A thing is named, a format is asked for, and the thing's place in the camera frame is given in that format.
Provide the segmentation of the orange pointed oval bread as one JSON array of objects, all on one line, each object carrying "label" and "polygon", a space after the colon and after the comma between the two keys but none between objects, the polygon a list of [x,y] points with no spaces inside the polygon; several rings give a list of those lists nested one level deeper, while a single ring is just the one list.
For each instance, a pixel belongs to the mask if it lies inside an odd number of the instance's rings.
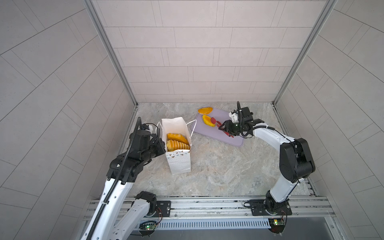
[{"label": "orange pointed oval bread", "polygon": [[167,138],[168,138],[168,140],[174,140],[174,141],[178,141],[178,142],[181,142],[181,143],[189,145],[189,142],[188,142],[187,138],[185,138],[181,134],[168,133],[167,134]]}]

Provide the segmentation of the orange bread top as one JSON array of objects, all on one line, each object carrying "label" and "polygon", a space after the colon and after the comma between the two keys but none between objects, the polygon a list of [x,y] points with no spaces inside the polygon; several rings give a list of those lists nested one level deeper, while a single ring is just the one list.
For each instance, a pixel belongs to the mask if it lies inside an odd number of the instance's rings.
[{"label": "orange bread top", "polygon": [[209,115],[213,111],[212,107],[205,107],[198,110],[198,113],[201,115]]}]

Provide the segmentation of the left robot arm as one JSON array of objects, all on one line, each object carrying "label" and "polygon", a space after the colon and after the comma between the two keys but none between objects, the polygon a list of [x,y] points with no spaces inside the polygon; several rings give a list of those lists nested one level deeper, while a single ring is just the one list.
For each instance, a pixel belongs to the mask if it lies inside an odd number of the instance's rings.
[{"label": "left robot arm", "polygon": [[142,191],[117,221],[126,196],[144,165],[166,152],[164,141],[160,137],[152,141],[151,137],[146,130],[131,134],[128,150],[111,163],[102,197],[82,235],[83,240],[126,240],[145,216],[156,213],[156,195]]}]

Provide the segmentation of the yellow orange oval bread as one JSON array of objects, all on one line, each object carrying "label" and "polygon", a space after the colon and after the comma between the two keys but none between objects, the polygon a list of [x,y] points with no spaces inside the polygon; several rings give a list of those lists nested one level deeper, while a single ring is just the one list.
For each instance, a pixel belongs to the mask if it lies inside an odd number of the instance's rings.
[{"label": "yellow orange oval bread", "polygon": [[211,121],[211,117],[209,117],[208,115],[203,115],[203,116],[202,116],[202,119],[203,119],[203,122],[204,122],[206,125],[208,125],[208,126],[210,126],[210,127],[215,127],[215,126],[216,126],[216,124],[212,123],[212,121]]}]

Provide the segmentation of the red steel kitchen tongs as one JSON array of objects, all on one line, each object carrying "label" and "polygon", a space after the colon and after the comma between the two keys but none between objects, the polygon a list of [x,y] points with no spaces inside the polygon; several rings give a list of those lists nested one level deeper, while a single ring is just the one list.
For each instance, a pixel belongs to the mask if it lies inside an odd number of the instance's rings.
[{"label": "red steel kitchen tongs", "polygon": [[[215,118],[211,118],[211,123],[212,124],[215,124],[218,128],[220,128],[220,126],[222,125],[221,122],[218,122]],[[224,130],[222,130],[222,132],[224,132],[227,136],[231,137],[231,138],[234,138],[234,136],[230,135],[229,133],[225,132]]]}]

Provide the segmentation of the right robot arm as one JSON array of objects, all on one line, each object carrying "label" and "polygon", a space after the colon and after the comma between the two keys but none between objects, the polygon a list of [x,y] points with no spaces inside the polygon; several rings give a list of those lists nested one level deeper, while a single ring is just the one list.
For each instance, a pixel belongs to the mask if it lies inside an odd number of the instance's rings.
[{"label": "right robot arm", "polygon": [[279,152],[280,177],[266,193],[263,203],[250,202],[246,206],[262,209],[269,215],[285,216],[290,214],[289,196],[305,178],[316,170],[308,142],[280,133],[260,119],[254,119],[248,107],[242,108],[237,102],[237,109],[229,113],[230,120],[219,126],[219,130],[230,137],[249,139],[257,137]]}]

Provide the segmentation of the white cartoon paper bag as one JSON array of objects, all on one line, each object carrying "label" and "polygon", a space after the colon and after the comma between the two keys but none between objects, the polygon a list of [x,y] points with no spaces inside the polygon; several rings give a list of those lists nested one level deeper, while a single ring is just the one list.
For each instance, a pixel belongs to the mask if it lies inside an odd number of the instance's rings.
[{"label": "white cartoon paper bag", "polygon": [[167,134],[181,134],[187,138],[189,146],[192,148],[191,136],[196,127],[196,120],[186,123],[182,117],[173,119],[162,119],[158,122],[158,126],[162,129],[163,140],[166,144],[166,158],[173,175],[189,173],[191,171],[191,149],[190,150],[176,150],[168,152],[167,150]]}]

